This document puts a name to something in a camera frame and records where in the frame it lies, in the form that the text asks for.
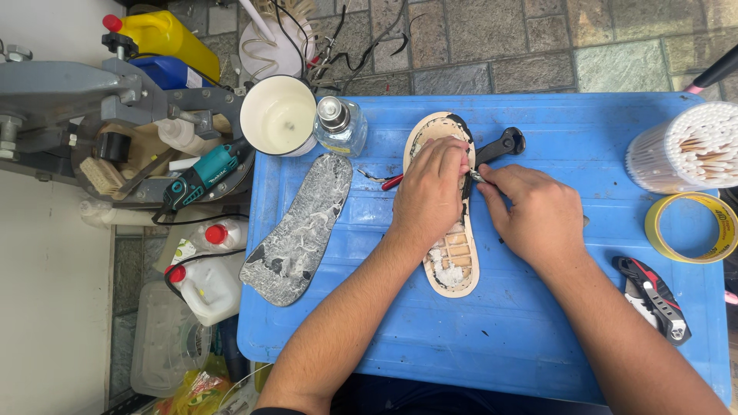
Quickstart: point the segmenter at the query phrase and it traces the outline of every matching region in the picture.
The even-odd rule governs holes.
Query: glass bottle
[[[344,98],[324,97],[318,102],[313,131],[328,150],[357,157],[367,139],[367,120],[355,103]]]

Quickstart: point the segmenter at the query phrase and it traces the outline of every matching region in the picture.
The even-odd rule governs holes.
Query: cotton swab container
[[[738,186],[738,105],[701,103],[640,133],[628,145],[625,167],[653,193]]]

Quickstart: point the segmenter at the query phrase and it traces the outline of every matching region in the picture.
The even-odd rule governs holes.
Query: gray metal machine
[[[233,139],[243,137],[239,111],[243,99],[222,88],[163,91],[126,58],[135,44],[111,33],[103,44],[117,53],[102,69],[77,62],[33,61],[30,50],[8,45],[0,64],[0,168],[35,171],[39,179],[75,179],[92,196],[100,195],[80,170],[80,163],[94,153],[99,131],[107,123],[143,126],[165,118],[182,118],[195,124],[205,140],[221,133],[213,128],[213,115],[222,114],[231,125]],[[244,164],[210,191],[204,200],[217,200],[233,191],[245,191],[244,181],[253,166],[255,151]],[[122,200],[123,205],[153,207],[162,202],[164,189],[173,179],[143,179]]]

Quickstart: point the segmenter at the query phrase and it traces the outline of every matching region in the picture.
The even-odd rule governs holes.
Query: teal power tool
[[[196,201],[205,191],[216,185],[238,167],[249,153],[251,145],[245,138],[219,145],[205,154],[195,165],[177,177],[164,191],[164,205],[154,220]]]

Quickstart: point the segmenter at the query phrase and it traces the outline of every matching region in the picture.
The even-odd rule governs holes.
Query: makita logo
[[[215,175],[215,177],[213,177],[212,179],[208,180],[208,182],[209,182],[210,184],[213,184],[213,183],[215,183],[215,181],[216,181],[216,180],[218,180],[218,179],[220,179],[220,178],[221,178],[221,176],[223,176],[223,175],[224,175],[224,174],[225,174],[225,173],[226,173],[227,171],[228,171],[228,169],[227,169],[227,168],[226,168],[226,169],[224,169],[224,170],[223,170],[222,172],[220,172],[220,173],[216,174],[216,175]]]

